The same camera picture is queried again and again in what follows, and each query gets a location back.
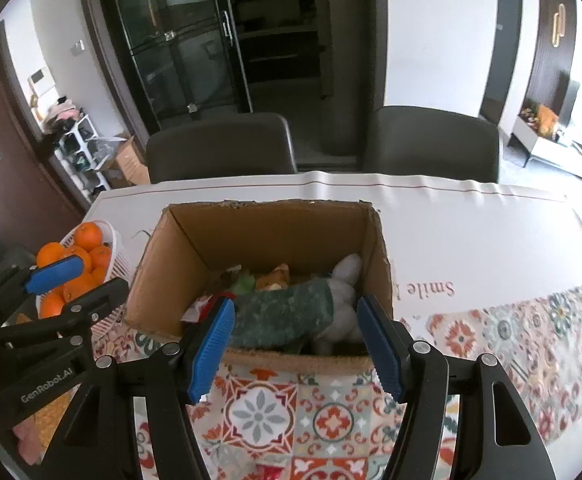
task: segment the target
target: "chair backrest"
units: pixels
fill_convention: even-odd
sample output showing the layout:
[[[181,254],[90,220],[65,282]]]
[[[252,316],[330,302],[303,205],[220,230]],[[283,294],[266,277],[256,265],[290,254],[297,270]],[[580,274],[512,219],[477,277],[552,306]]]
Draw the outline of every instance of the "chair backrest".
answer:
[[[296,173],[287,120],[270,113],[193,121],[149,138],[151,183],[216,176]]]
[[[386,106],[373,113],[363,169],[498,182],[498,127],[444,110]]]

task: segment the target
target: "white plastic basket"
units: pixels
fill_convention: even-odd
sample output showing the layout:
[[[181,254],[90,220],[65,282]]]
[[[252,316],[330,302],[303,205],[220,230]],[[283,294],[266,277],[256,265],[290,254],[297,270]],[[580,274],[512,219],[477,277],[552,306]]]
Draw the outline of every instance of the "white plastic basket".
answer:
[[[108,264],[108,269],[106,270],[106,276],[104,281],[107,282],[111,278],[123,278],[127,282],[131,283],[131,278],[133,275],[131,264],[126,256],[126,250],[122,245],[122,237],[115,229],[113,225],[105,220],[92,220],[94,224],[97,224],[102,231],[102,242],[109,245],[111,248],[111,262]],[[63,247],[69,247],[73,244],[73,234],[75,229],[72,230],[68,235],[66,235],[60,242]],[[37,313],[40,312],[40,302],[43,296],[38,296],[36,298]],[[100,339],[106,332],[111,330],[116,320],[124,312],[124,305],[117,307],[109,316],[95,323],[91,327],[92,339],[95,341]]]

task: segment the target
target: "silver bolt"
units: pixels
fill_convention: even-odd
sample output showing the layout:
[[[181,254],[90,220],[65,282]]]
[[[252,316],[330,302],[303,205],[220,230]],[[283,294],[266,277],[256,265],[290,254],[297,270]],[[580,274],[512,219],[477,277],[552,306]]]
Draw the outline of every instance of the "silver bolt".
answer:
[[[113,364],[113,357],[110,355],[103,355],[99,357],[97,361],[95,361],[95,365],[98,368],[108,368]]]
[[[487,366],[495,366],[498,364],[498,360],[496,359],[496,356],[494,354],[482,354],[480,359]]]
[[[175,355],[180,351],[180,345],[177,343],[167,343],[162,347],[162,352],[165,355]]]
[[[413,343],[413,349],[417,351],[418,354],[428,354],[431,351],[431,347],[426,341],[416,341]]]

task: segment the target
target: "wall sconce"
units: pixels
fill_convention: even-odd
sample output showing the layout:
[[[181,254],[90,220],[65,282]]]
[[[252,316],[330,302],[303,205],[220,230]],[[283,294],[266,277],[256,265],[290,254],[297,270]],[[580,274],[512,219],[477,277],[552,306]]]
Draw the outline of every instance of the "wall sconce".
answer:
[[[551,43],[555,48],[560,46],[560,38],[564,38],[567,29],[567,9],[564,4],[558,5],[558,12],[554,14],[554,28],[551,33]]]

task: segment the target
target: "floral tile pattern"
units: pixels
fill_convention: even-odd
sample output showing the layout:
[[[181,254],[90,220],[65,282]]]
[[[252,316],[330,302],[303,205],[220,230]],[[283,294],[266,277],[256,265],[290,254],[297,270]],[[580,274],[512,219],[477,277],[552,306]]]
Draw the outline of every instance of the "floral tile pattern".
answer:
[[[411,334],[445,354],[492,352],[508,372],[545,442],[582,416],[582,286],[547,297],[453,314],[404,319]],[[159,344],[118,320],[94,347],[118,361]],[[405,405],[383,392],[375,370],[359,376],[297,376],[221,366],[206,399],[187,410],[212,480],[259,480],[258,463],[277,461],[280,480],[378,480]],[[458,396],[447,398],[434,475],[449,477]],[[135,399],[145,480],[157,478],[144,399]]]

